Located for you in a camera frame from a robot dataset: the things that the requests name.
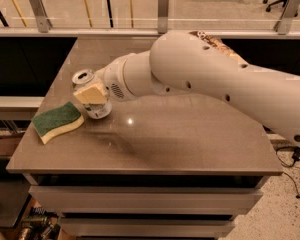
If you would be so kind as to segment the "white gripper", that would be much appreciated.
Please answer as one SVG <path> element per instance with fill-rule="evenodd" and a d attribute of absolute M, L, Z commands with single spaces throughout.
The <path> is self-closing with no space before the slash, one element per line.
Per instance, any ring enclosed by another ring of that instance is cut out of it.
<path fill-rule="evenodd" d="M 124 102 L 154 93 L 149 55 L 149 51 L 130 53 L 115 59 L 96 72 L 112 99 Z M 107 94 L 97 85 L 82 87 L 73 95 L 82 104 L 107 102 Z"/>

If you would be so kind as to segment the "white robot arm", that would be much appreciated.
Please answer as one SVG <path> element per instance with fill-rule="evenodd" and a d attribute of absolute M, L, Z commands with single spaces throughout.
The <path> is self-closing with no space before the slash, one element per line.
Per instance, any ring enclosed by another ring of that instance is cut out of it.
<path fill-rule="evenodd" d="M 300 147 L 300 76 L 245 62 L 202 31 L 171 31 L 151 49 L 73 76 L 76 99 L 105 105 L 193 92 L 221 100 Z"/>

